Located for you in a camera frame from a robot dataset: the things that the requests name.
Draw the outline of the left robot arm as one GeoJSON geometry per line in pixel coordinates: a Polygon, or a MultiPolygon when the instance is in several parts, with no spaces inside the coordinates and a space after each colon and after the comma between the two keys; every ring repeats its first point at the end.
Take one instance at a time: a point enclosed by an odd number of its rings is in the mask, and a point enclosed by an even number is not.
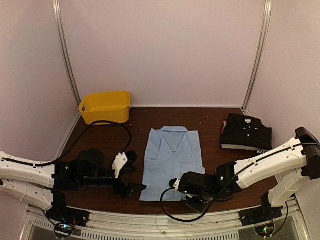
{"type": "Polygon", "coordinates": [[[111,187],[123,200],[144,191],[140,183],[124,184],[121,175],[137,159],[135,151],[116,155],[111,168],[105,168],[105,156],[98,149],[81,151],[70,162],[38,162],[0,153],[0,190],[22,202],[53,213],[61,222],[72,218],[64,191],[83,187],[111,187]]]}

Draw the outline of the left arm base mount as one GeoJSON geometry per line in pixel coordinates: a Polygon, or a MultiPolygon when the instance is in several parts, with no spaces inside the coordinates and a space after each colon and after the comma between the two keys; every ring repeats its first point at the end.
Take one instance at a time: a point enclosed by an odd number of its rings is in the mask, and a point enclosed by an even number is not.
{"type": "Polygon", "coordinates": [[[46,216],[58,222],[68,223],[79,227],[86,227],[90,213],[85,210],[53,206],[46,212],[46,216]]]}

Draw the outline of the light blue long sleeve shirt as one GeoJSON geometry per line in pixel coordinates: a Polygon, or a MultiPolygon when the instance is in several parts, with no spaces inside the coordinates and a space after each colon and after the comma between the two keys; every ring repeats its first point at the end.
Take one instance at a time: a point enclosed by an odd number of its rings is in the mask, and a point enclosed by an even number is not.
{"type": "Polygon", "coordinates": [[[184,126],[151,129],[144,154],[141,202],[159,202],[171,179],[188,172],[204,174],[200,136],[184,126]]]}

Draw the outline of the grey shirt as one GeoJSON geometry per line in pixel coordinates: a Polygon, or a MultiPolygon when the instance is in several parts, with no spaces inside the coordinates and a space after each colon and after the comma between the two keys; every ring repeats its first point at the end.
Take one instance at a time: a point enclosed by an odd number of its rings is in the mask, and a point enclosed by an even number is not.
{"type": "Polygon", "coordinates": [[[243,150],[243,151],[252,151],[252,152],[258,152],[258,153],[265,153],[269,150],[257,148],[254,146],[244,146],[244,145],[235,145],[235,144],[222,144],[222,149],[229,149],[229,150],[243,150]]]}

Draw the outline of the yellow plastic basket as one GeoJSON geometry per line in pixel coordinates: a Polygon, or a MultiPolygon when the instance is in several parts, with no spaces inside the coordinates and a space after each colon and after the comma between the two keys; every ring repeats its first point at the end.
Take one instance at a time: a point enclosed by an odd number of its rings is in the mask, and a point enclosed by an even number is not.
{"type": "Polygon", "coordinates": [[[130,92],[112,91],[85,96],[78,111],[87,125],[95,121],[126,123],[129,120],[130,107],[130,92]]]}

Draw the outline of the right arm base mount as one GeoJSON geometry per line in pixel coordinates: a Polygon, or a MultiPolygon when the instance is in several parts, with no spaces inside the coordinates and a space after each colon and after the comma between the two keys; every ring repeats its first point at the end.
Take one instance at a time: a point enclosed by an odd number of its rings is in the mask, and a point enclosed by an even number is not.
{"type": "Polygon", "coordinates": [[[242,226],[256,225],[268,222],[282,216],[282,207],[266,208],[263,206],[241,210],[239,217],[242,226]]]}

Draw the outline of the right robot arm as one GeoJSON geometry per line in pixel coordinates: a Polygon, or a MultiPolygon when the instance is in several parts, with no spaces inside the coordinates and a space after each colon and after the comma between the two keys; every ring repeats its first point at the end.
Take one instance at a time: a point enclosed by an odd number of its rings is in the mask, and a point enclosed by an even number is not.
{"type": "Polygon", "coordinates": [[[152,129],[144,154],[142,183],[118,190],[123,199],[140,193],[144,202],[180,202],[206,213],[215,202],[227,202],[235,193],[272,176],[288,172],[285,179],[262,198],[256,210],[268,220],[276,208],[298,191],[304,180],[320,177],[320,143],[306,128],[281,146],[255,157],[231,161],[207,174],[203,166],[200,137],[185,127],[152,129]]]}

